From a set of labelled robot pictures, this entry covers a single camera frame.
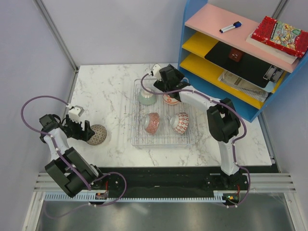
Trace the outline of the green ribbed bowl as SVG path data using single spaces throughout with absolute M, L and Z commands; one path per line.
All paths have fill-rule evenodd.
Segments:
M 138 94 L 138 101 L 143 105 L 152 105 L 157 102 L 157 96 L 141 89 Z

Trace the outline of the brown lattice pattern bowl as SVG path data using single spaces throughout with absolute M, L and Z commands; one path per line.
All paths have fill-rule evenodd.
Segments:
M 92 125 L 91 130 L 94 131 L 94 135 L 87 141 L 87 144 L 95 146 L 103 143 L 107 137 L 107 129 L 103 125 Z

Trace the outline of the orange leaf pattern bowl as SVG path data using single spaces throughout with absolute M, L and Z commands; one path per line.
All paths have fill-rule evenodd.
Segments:
M 169 105 L 176 105 L 176 104 L 179 103 L 178 100 L 176 100 L 176 99 L 170 97 L 170 96 L 167 95 L 167 94 L 164 94 L 164 95 L 163 95 L 163 101 L 164 101 L 165 103 L 169 104 Z

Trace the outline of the blue triangle pattern bowl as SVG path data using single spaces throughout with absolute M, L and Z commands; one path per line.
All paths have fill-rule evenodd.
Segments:
M 189 126 L 189 115 L 185 112 L 176 113 L 170 119 L 170 125 L 178 134 L 184 134 Z

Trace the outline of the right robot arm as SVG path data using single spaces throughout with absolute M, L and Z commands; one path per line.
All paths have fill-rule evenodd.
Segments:
M 238 136 L 241 122 L 234 105 L 229 98 L 223 100 L 210 96 L 195 89 L 185 76 L 173 65 L 161 67 L 155 64 L 150 75 L 156 78 L 154 87 L 168 94 L 179 102 L 187 103 L 206 113 L 208 129 L 211 136 L 218 142 L 221 156 L 220 177 L 221 186 L 232 189 L 237 185 L 236 177 L 240 167 L 235 155 L 235 142 L 242 137 Z

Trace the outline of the white wire dish rack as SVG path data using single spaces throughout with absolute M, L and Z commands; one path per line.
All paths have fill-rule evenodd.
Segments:
M 195 144 L 196 112 L 190 105 L 178 103 L 170 105 L 164 102 L 162 95 L 157 95 L 156 102 L 144 105 L 138 100 L 142 90 L 141 80 L 134 80 L 132 108 L 131 144 L 139 148 L 145 147 L 187 147 Z M 149 113 L 158 113 L 160 124 L 157 132 L 152 135 L 145 131 L 143 119 Z M 189 125 L 183 134 L 177 133 L 171 125 L 172 117 L 177 113 L 187 113 Z

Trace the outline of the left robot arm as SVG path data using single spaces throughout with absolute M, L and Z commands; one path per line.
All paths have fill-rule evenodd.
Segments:
M 107 130 L 104 126 L 90 125 L 89 121 L 76 123 L 67 115 L 61 121 L 55 114 L 47 114 L 39 119 L 42 125 L 40 139 L 51 152 L 51 162 L 45 166 L 46 172 L 71 198 L 85 188 L 101 189 L 105 176 L 95 165 L 89 164 L 74 147 L 69 147 L 67 139 L 85 141 L 98 145 L 105 141 Z

